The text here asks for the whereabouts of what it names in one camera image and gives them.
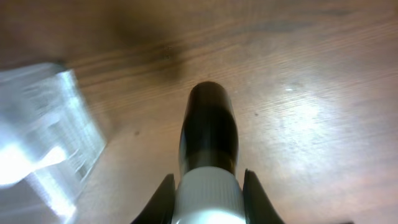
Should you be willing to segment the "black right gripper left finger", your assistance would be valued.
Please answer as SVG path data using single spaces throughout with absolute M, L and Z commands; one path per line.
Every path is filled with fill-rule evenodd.
M 131 224 L 171 224 L 175 205 L 175 178 L 167 174 Z

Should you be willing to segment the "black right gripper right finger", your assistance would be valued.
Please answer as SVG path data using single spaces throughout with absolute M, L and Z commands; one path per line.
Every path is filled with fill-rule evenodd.
M 245 170 L 243 199 L 247 224 L 284 224 L 256 173 L 249 169 Z

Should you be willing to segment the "dark bottle white cap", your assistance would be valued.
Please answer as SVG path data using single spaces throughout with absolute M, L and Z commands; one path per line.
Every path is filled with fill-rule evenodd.
M 180 135 L 173 223 L 245 223 L 237 160 L 238 131 L 226 90 L 215 82 L 197 84 Z

